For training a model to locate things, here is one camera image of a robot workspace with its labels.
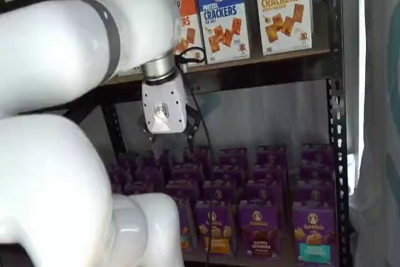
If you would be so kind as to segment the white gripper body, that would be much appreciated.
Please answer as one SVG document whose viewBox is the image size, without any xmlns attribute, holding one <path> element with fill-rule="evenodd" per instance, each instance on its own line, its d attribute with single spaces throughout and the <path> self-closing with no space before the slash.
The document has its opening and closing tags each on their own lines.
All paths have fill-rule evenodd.
<svg viewBox="0 0 400 267">
<path fill-rule="evenodd" d="M 142 83 L 142 105 L 146 126 L 151 134 L 181 133 L 187 126 L 187 94 L 181 75 Z"/>
</svg>

